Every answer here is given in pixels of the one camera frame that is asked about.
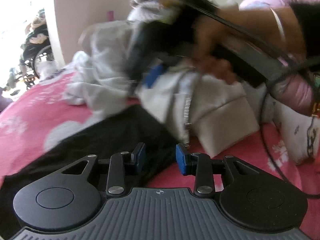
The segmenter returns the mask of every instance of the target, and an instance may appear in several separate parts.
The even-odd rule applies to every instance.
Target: cable
[[[273,159],[271,153],[269,152],[268,149],[268,145],[265,141],[264,138],[264,134],[263,134],[263,127],[262,127],[262,117],[263,117],[263,110],[265,108],[265,104],[266,104],[266,99],[268,97],[268,95],[270,94],[269,91],[272,90],[272,88],[279,82],[283,81],[284,79],[286,79],[287,77],[289,77],[290,75],[293,74],[300,74],[304,80],[307,82],[307,84],[312,88],[313,90],[313,95],[314,98],[317,102],[320,102],[320,92],[318,90],[318,88],[316,88],[316,86],[314,85],[314,83],[311,81],[310,77],[307,75],[307,73],[305,72],[305,70],[309,69],[310,67],[316,66],[316,65],[320,65],[320,56],[318,57],[314,57],[311,59],[308,59],[307,61],[301,63],[301,64],[296,64],[291,58],[289,58],[289,56],[287,54],[285,54],[282,50],[274,47],[273,45],[269,44],[268,42],[262,40],[261,38],[259,38],[258,36],[255,36],[253,34],[251,34],[250,32],[248,32],[246,29],[235,25],[217,15],[214,15],[206,10],[203,10],[202,8],[199,8],[197,6],[194,6],[192,4],[187,4],[188,6],[190,6],[193,9],[196,9],[197,11],[201,12],[202,14],[222,23],[225,26],[228,26],[248,37],[250,37],[251,39],[255,40],[257,43],[259,43],[260,45],[264,46],[265,48],[269,49],[269,51],[275,53],[276,55],[279,55],[279,57],[283,58],[289,65],[289,69],[284,72],[280,77],[278,77],[276,80],[269,82],[267,85],[267,90],[266,93],[263,96],[262,99],[262,103],[261,103],[261,107],[260,107],[260,115],[259,115],[259,126],[260,126],[260,136],[261,136],[261,141],[263,144],[263,147],[266,151],[266,154],[268,156],[268,158],[271,160],[273,166],[275,167],[276,171],[278,172],[278,174],[281,176],[281,178],[287,182],[287,183],[291,183],[287,177],[284,175],[284,173],[281,171],[281,169],[279,168],[279,166],[276,164],[275,160]],[[320,194],[308,194],[305,193],[306,197],[308,199],[320,199]]]

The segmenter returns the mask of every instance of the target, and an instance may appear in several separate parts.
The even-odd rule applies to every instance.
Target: black garment
[[[307,56],[320,55],[320,4],[292,3],[290,6],[302,28]]]
[[[0,189],[0,235],[7,239],[20,230],[12,202],[21,188],[88,154],[110,158],[117,152],[132,151],[139,142],[146,144],[144,168],[138,176],[127,176],[126,184],[143,186],[175,161],[178,142],[138,105],[63,140],[17,174],[7,176]]]

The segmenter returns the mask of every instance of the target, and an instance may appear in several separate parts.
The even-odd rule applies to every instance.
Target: bed
[[[52,149],[60,140],[100,120],[86,107],[68,105],[62,99],[66,84],[72,78],[72,67],[64,68],[28,90],[0,115],[0,185],[4,176],[12,175]],[[289,160],[286,146],[273,124],[266,124],[267,143],[277,164],[292,182],[304,192],[320,192],[320,174],[314,163],[295,166]],[[196,138],[191,140],[192,152],[203,152]],[[235,155],[275,176],[278,176],[263,149],[259,133],[254,133],[217,156]],[[223,189],[215,175],[216,191]],[[154,188],[190,187],[195,178],[182,176],[174,163],[152,178],[147,186]],[[312,239],[320,239],[320,200],[308,200],[308,212],[301,230]]]

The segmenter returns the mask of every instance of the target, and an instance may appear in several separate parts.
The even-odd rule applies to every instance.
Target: metal screw
[[[124,192],[124,188],[120,187],[120,186],[113,186],[113,187],[110,187],[108,189],[108,191],[111,194],[117,195],[117,194],[121,194],[122,192]]]
[[[209,194],[212,192],[212,188],[209,186],[200,186],[197,188],[197,191],[201,194]]]

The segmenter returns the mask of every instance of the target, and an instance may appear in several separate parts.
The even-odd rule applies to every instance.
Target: ribbed gray plate
[[[133,188],[122,198],[106,202],[88,224],[61,234],[39,234],[23,229],[14,240],[300,240],[299,229],[261,234],[225,219],[210,199],[196,198],[187,188]]]

